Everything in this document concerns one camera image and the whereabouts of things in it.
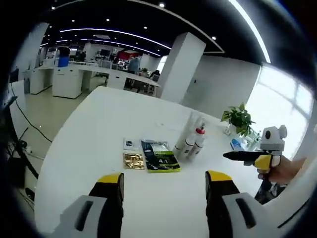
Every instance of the black ceiling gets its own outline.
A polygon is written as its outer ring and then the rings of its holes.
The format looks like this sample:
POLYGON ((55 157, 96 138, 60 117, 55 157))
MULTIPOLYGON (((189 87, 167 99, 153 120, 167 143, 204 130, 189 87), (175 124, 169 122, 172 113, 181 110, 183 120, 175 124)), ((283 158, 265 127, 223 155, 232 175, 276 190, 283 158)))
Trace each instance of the black ceiling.
MULTIPOLYGON (((229 0, 162 1, 165 3, 166 10, 191 22, 210 38, 216 36, 216 42, 224 53, 208 55, 229 57, 256 64, 266 62, 254 33, 229 0)), ((303 79, 309 86, 316 87, 312 60, 313 48, 289 13, 272 0, 237 1, 256 25, 271 63, 303 79)), ((284 0, 283 3, 287 4, 288 1, 291 0, 284 0)), ((67 4, 69 2, 71 1, 53 2, 56 9, 43 15, 41 20, 52 26, 48 28, 43 43, 54 45, 57 40, 72 40, 72 43, 83 44, 84 42, 80 39, 93 39, 93 35, 103 34, 110 37, 109 41, 136 46, 164 56, 169 53, 169 49, 133 36, 88 30, 64 33, 59 31, 72 28, 112 29, 140 35, 168 47, 172 47, 178 35, 189 31, 207 44, 205 52, 220 51, 208 37, 186 22, 161 9, 134 0, 82 0, 67 4)), ((143 2, 158 5, 160 1, 145 0, 143 2)))

